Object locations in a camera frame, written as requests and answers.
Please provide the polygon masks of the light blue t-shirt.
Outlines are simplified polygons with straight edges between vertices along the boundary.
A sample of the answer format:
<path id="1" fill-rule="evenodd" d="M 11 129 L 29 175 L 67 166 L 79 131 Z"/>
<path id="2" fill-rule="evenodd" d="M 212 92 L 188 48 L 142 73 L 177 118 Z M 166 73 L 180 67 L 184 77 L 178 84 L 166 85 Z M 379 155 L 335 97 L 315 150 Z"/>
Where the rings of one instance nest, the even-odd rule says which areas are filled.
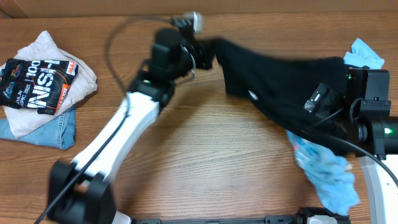
<path id="1" fill-rule="evenodd" d="M 347 65 L 371 69 L 380 69 L 385 62 L 360 38 L 353 42 L 351 52 L 347 52 L 343 60 Z M 352 165 L 326 147 L 290 131 L 286 133 L 294 150 L 295 161 L 313 184 L 321 204 L 333 213 L 347 216 L 350 208 L 360 203 L 354 188 Z"/>

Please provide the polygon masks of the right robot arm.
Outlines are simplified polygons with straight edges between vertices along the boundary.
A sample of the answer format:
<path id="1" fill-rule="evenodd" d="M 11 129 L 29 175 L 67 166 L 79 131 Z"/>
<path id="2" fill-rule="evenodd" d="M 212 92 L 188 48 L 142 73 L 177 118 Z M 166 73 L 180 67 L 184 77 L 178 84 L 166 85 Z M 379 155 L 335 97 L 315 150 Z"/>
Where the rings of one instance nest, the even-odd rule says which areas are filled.
<path id="1" fill-rule="evenodd" d="M 397 117 L 391 116 L 387 70 L 350 68 L 346 102 L 349 138 L 369 156 L 360 158 L 371 223 L 397 223 Z"/>

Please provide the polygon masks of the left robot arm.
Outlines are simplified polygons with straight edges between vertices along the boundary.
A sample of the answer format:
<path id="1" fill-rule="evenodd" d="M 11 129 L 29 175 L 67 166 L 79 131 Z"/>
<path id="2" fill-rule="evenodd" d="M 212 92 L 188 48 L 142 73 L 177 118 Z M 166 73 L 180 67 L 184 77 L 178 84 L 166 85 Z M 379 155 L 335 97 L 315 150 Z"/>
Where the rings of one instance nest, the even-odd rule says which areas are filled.
<path id="1" fill-rule="evenodd" d="M 212 68 L 214 53 L 198 41 L 203 19 L 192 12 L 173 17 L 155 34 L 151 57 L 141 63 L 122 103 L 97 137 L 69 164 L 50 170 L 47 208 L 36 220 L 57 223 L 135 223 L 116 208 L 112 184 L 142 133 L 172 99 L 175 81 Z"/>

